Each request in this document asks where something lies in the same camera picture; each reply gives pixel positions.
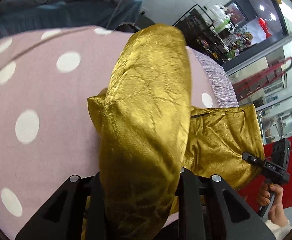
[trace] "black handle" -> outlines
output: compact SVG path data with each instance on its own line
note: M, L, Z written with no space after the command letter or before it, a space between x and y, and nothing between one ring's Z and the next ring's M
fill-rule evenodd
M269 187L268 187L268 191L270 193L270 197L269 197L269 204L266 206L262 206L260 207L259 211L257 212L257 214L262 218L264 217L265 213L268 214L271 206L273 205L274 199L275 199L275 192L270 191Z

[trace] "white polka dot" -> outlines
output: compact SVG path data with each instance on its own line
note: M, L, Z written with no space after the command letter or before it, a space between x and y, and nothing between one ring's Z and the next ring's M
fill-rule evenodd
M18 198L9 188L4 187L0 191L0 197L5 208L14 216L21 217L23 214L22 205Z
M57 69L62 73L73 71L80 63L80 54L76 51L69 51L61 55L57 60Z
M96 28L94 32L98 35L107 35L111 34L113 31L112 30L106 30L104 28Z
M32 142L38 133L39 118L34 110L26 110L18 117L15 125L17 139L22 144Z
M46 31L46 32L44 32L44 34L42 35L42 40L43 39L47 39L47 38L49 38L49 37L51 37L51 36L54 36L55 34L57 34L57 33L60 33L61 32L61 30L60 29L55 29L55 30L50 30L50 31Z
M4 85L14 74L16 63L12 61L0 70L0 85Z
M202 102L207 108L211 108L213 106L213 100L207 93L202 94Z
M4 52L10 44L12 44L13 38L9 38L0 44L0 53Z

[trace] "glass door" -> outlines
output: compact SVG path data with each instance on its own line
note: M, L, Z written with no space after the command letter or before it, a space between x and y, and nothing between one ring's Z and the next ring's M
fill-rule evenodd
M292 40L229 76L240 106L274 105L292 94Z
M292 97L263 110L257 109L263 143L292 136Z

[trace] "hand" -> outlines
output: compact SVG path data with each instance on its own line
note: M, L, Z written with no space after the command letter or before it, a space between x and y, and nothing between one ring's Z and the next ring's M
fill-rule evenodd
M284 189L280 185L276 184L268 185L266 183L263 183L263 185L259 189L259 194L257 196L256 201L260 206L268 205L270 203L269 200L270 193L268 191L269 189L275 192L275 198L273 205L271 206L270 211L268 212L268 219L272 223L279 225L280 227L285 227L288 224L288 219L284 214L284 207L282 204Z

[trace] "metal rack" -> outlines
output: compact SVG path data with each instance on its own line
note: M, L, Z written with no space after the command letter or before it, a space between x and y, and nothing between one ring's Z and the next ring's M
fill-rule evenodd
M189 47L206 54L214 59L220 65L228 61L227 48L224 41L214 31L215 21L198 4L191 7L182 17L180 17L173 26L180 29Z

